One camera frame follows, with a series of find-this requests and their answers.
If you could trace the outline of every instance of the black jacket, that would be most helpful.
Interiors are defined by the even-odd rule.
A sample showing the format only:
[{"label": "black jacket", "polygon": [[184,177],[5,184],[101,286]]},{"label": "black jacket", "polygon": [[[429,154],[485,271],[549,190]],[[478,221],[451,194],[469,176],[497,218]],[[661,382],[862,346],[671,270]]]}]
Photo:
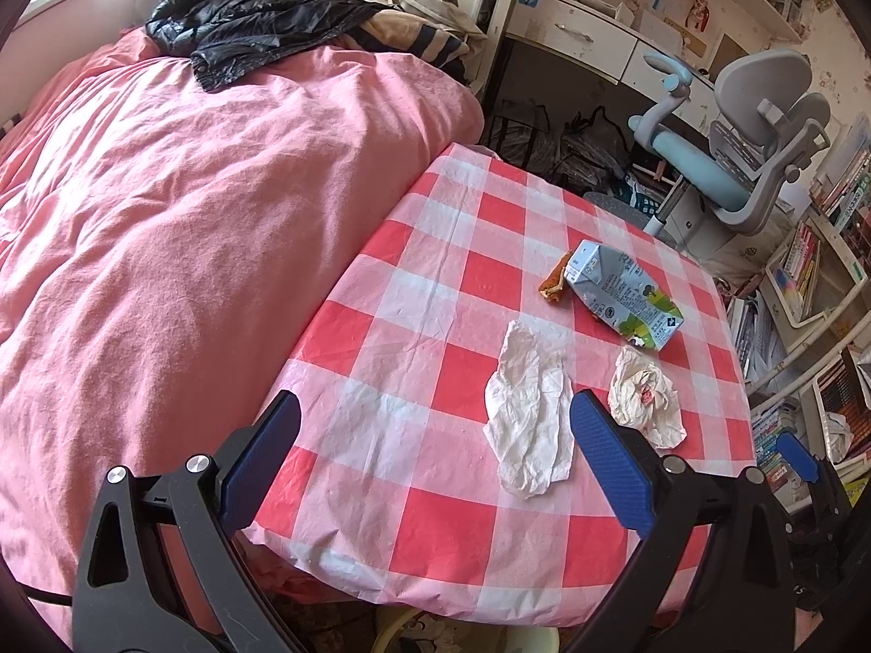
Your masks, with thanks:
[{"label": "black jacket", "polygon": [[167,56],[188,56],[203,89],[309,50],[385,5],[362,0],[165,0],[145,31]]}]

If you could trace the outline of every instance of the checkered tablecloth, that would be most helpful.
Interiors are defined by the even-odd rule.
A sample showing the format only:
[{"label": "checkered tablecloth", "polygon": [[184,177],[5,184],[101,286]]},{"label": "checkered tablecloth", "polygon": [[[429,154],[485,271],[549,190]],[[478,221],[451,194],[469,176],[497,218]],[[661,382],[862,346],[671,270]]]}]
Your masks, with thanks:
[{"label": "checkered tablecloth", "polygon": [[[537,292],[585,238],[629,253],[683,311],[659,353],[687,431],[675,453],[724,475],[751,464],[713,280],[576,196],[455,145],[351,263],[276,381],[273,395],[299,396],[302,431],[249,537],[372,602],[490,623],[589,617],[635,534],[578,450],[567,482],[522,501],[500,487],[482,432],[484,385],[513,319],[607,404],[623,340],[576,297],[551,305]],[[666,605],[685,595],[703,545],[698,531]]]}]

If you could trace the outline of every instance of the screw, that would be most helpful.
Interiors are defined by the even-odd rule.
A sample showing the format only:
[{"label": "screw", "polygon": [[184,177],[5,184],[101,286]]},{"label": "screw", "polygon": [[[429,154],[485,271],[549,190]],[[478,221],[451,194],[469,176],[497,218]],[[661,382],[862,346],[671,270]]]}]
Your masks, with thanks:
[{"label": "screw", "polygon": [[762,473],[761,469],[757,469],[756,466],[751,466],[750,469],[747,469],[744,473],[750,483],[755,483],[757,486],[765,483],[764,473]]},{"label": "screw", "polygon": [[662,460],[662,466],[668,473],[684,473],[686,471],[686,462],[674,454],[665,457]]},{"label": "screw", "polygon": [[109,469],[109,473],[106,475],[106,480],[109,483],[120,483],[123,482],[126,475],[127,470],[123,466],[115,466],[114,469]]},{"label": "screw", "polygon": [[191,473],[199,473],[208,469],[210,461],[211,460],[205,454],[197,454],[187,460],[185,467]]}]

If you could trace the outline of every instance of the pink bedding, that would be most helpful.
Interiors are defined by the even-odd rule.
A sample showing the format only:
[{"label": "pink bedding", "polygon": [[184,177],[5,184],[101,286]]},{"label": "pink bedding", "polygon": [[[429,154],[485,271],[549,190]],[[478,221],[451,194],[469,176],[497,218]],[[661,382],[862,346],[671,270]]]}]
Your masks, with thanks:
[{"label": "pink bedding", "polygon": [[249,424],[385,215],[481,128],[471,93],[407,54],[320,47],[206,94],[137,30],[59,73],[0,143],[16,577],[71,592],[107,469],[175,469]]}]

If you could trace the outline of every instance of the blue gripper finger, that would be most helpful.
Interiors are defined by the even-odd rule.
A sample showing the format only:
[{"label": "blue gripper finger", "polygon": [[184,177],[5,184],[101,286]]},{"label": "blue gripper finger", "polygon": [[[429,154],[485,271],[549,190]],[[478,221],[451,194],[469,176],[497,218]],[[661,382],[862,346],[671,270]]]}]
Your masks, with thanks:
[{"label": "blue gripper finger", "polygon": [[805,446],[791,432],[782,432],[777,438],[777,451],[787,460],[789,466],[795,469],[800,479],[807,483],[816,483],[820,479],[820,466]]},{"label": "blue gripper finger", "polygon": [[620,439],[617,430],[622,428],[588,390],[572,399],[569,422],[611,510],[623,527],[636,530],[643,540],[656,518],[653,485]]},{"label": "blue gripper finger", "polygon": [[299,434],[299,399],[293,392],[284,392],[282,398],[269,405],[254,427],[247,428],[254,430],[254,436],[221,484],[218,520],[225,534],[254,521]]}]

